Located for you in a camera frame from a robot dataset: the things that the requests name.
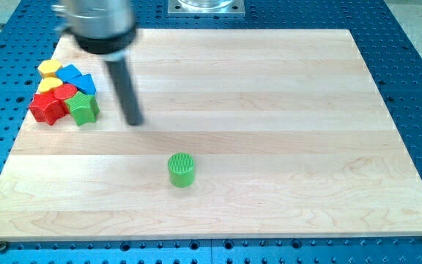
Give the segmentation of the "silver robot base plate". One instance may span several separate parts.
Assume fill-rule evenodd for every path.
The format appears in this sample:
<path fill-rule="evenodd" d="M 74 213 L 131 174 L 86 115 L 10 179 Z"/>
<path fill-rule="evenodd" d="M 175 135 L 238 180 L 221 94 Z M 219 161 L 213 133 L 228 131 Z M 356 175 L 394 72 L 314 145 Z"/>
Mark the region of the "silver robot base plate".
<path fill-rule="evenodd" d="M 244 16 L 244 0 L 168 0 L 169 16 Z"/>

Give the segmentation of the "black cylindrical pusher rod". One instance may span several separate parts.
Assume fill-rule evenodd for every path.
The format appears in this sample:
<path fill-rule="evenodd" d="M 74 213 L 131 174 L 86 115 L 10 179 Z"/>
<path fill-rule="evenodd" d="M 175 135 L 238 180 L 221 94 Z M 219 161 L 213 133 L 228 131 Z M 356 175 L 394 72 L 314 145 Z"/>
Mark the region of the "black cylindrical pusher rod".
<path fill-rule="evenodd" d="M 144 119 L 125 58 L 105 63 L 126 123 L 132 126 L 141 125 Z"/>

